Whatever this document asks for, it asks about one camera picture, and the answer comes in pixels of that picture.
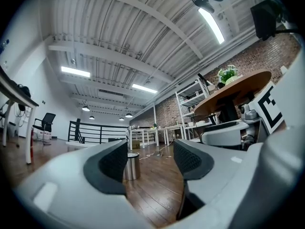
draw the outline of white power cord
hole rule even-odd
[[[163,148],[161,148],[161,149],[160,149],[160,152],[161,152],[162,149],[168,147],[169,145],[165,145]],[[151,155],[146,155],[147,157],[144,157],[144,158],[149,158],[150,156],[154,155],[155,152],[156,152],[156,151],[154,151]]]

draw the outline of wooden floor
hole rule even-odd
[[[0,147],[1,162],[12,187],[20,184],[23,179],[53,157],[72,151],[62,140],[51,140],[51,146],[34,142],[32,164],[26,165],[24,142],[25,139],[19,138],[20,148],[17,148],[14,142],[8,142],[6,147]],[[155,145],[150,145],[145,149],[134,149],[133,152],[140,153],[142,158],[152,154],[155,149]],[[162,156],[151,156],[140,160],[140,169],[139,179],[123,181],[127,190],[127,199],[152,225],[163,227],[174,223],[181,203],[183,178],[173,159],[173,146],[164,148]]]

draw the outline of flower pot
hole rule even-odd
[[[232,76],[232,77],[230,77],[228,80],[226,80],[225,85],[227,86],[228,84],[230,84],[230,83],[233,82],[233,81],[236,81],[237,79],[238,79],[238,76],[237,76],[237,75]]]

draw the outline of stainless steel trash can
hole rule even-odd
[[[124,169],[125,180],[135,180],[140,177],[140,155],[139,153],[128,153],[128,161]]]

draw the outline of red object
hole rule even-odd
[[[33,139],[34,139],[34,129],[30,133],[30,157],[33,158]]]

